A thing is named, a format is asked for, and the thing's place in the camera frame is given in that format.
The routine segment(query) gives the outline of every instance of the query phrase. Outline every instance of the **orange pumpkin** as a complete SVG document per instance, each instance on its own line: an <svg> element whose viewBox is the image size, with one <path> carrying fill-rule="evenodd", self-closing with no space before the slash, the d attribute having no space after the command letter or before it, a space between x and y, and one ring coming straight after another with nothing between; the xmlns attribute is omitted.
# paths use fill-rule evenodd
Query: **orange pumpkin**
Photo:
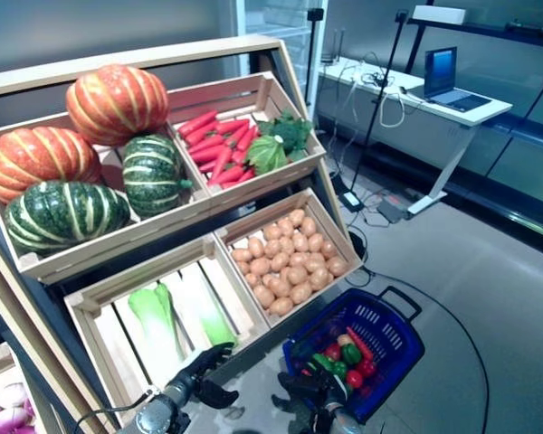
<svg viewBox="0 0 543 434"><path fill-rule="evenodd" d="M72 130L18 128L0 136L0 202L9 203L42 181L96 182L99 177L99 156Z"/></svg>
<svg viewBox="0 0 543 434"><path fill-rule="evenodd" d="M167 120L167 91L155 75L123 65L85 74L66 92L66 108L91 143L122 146Z"/></svg>

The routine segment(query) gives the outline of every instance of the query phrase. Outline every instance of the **pumpkin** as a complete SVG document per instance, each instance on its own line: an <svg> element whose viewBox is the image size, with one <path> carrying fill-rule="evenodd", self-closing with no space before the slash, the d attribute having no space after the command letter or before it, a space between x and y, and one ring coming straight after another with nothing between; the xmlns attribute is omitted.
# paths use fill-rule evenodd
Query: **pumpkin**
<svg viewBox="0 0 543 434"><path fill-rule="evenodd" d="M51 253L123 227L129 204L103 185L48 181L28 188L5 209L5 226L22 251Z"/></svg>
<svg viewBox="0 0 543 434"><path fill-rule="evenodd" d="M0 202L30 185L61 179L96 182L100 161L84 138L66 128L18 128L0 136Z"/></svg>
<svg viewBox="0 0 543 434"><path fill-rule="evenodd" d="M134 212L151 217L183 203L191 187L173 140L157 134L132 138L125 146L123 182Z"/></svg>
<svg viewBox="0 0 543 434"><path fill-rule="evenodd" d="M137 133L167 120L167 91L157 76L107 65L85 74L66 92L66 108L78 131L99 145L123 146Z"/></svg>

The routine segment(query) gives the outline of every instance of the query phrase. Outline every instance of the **blue basket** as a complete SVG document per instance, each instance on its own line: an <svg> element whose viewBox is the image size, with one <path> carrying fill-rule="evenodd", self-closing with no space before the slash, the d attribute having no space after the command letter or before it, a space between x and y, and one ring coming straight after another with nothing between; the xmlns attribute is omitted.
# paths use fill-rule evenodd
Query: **blue basket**
<svg viewBox="0 0 543 434"><path fill-rule="evenodd" d="M404 316L383 299L387 292L401 297L414 313ZM420 306L394 287L379 296L350 288L283 345L288 372L300 374L312 355L322 353L351 327L374 352L376 364L376 375L365 379L346 404L357 421L365 423L423 356L423 342L410 324L421 312Z"/></svg>

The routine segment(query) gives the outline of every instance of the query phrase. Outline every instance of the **gray floor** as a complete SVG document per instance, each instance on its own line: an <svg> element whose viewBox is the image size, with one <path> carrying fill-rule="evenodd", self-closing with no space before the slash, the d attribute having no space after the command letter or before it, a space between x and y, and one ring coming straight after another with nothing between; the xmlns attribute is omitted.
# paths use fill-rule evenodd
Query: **gray floor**
<svg viewBox="0 0 543 434"><path fill-rule="evenodd" d="M354 161L354 151L348 157ZM345 180L350 175L345 169ZM436 297L468 328L489 374L487 433L543 434L543 254L444 203L388 226L371 212L379 200L372 193L401 191L403 186L368 175L370 179L360 177L356 190L366 198L367 210L356 217L357 229L352 229L367 237L367 266ZM355 218L346 209L342 212L347 222ZM360 286L366 277L358 271L351 280ZM391 283L375 278L367 290L377 294ZM480 433L486 395L464 332L434 303L393 284L422 306L414 327L426 350L365 432ZM337 288L335 295L345 288ZM392 301L408 313L402 301ZM287 398L275 380L282 364L281 349L275 347L262 362L246 366L246 372L228 384L240 390L237 407L242 410L201 410L191 432L299 432L302 417L272 405L272 394Z"/></svg>

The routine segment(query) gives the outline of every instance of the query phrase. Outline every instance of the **laptop screen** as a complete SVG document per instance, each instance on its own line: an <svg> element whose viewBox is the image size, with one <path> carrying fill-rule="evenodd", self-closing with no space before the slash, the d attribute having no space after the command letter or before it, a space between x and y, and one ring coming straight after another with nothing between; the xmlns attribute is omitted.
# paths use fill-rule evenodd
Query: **laptop screen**
<svg viewBox="0 0 543 434"><path fill-rule="evenodd" d="M433 97L454 88L456 47L426 52L424 96Z"/></svg>

